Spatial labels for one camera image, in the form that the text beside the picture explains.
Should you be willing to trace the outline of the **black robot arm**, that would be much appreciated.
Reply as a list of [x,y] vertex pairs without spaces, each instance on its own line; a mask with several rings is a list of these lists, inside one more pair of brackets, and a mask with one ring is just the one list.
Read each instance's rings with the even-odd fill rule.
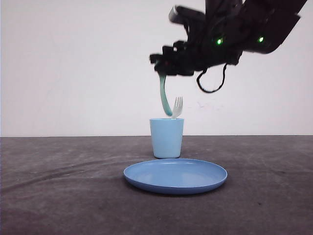
[[169,20],[184,26],[187,40],[163,46],[150,62],[161,74],[192,76],[236,65],[244,51],[271,53],[295,27],[304,5],[303,0],[208,0],[204,12],[175,5]]

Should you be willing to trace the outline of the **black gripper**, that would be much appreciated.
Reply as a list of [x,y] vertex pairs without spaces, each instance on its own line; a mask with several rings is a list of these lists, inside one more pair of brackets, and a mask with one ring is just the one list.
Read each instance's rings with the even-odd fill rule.
[[238,64],[242,51],[227,48],[224,35],[208,36],[211,30],[203,12],[175,5],[169,20],[184,26],[187,41],[176,41],[171,47],[163,46],[161,54],[150,54],[150,63],[158,74],[192,76],[212,66]]

